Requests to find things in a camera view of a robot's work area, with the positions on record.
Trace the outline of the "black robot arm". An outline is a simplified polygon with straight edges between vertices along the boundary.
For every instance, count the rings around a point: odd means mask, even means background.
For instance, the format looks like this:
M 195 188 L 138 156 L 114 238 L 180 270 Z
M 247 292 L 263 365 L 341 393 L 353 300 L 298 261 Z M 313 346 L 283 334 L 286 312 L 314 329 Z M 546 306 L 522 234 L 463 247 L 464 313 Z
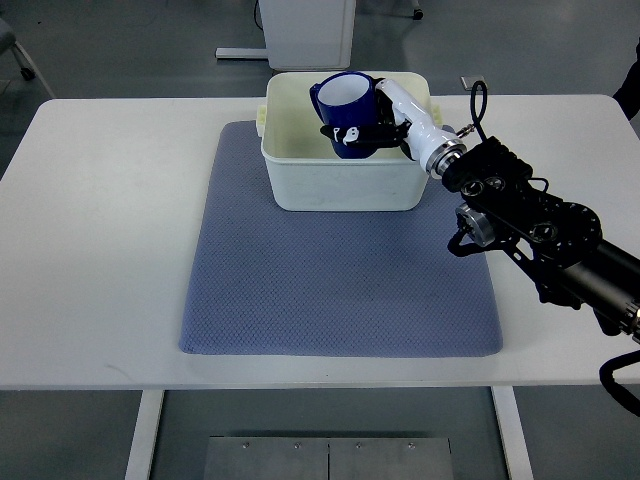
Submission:
M 607 336 L 639 338 L 639 260 L 606 241 L 590 208 L 535 188 L 539 177 L 481 121 L 488 99 L 473 83 L 470 113 L 479 145 L 438 169 L 444 187 L 464 200 L 448 243 L 458 256 L 504 252 L 535 284 L 542 303 L 592 308 Z

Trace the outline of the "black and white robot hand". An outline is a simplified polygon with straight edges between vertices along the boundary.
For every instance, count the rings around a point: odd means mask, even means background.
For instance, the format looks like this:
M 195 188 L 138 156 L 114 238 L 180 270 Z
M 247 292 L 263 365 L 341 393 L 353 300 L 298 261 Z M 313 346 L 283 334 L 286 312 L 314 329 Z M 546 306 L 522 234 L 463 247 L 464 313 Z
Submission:
M 373 80 L 377 124 L 360 127 L 357 140 L 351 146 L 376 151 L 399 147 L 427 174 L 442 177 L 446 169 L 466 153 L 459 136 L 437 126 L 426 108 L 397 81 Z M 329 138 L 323 125 L 320 132 Z

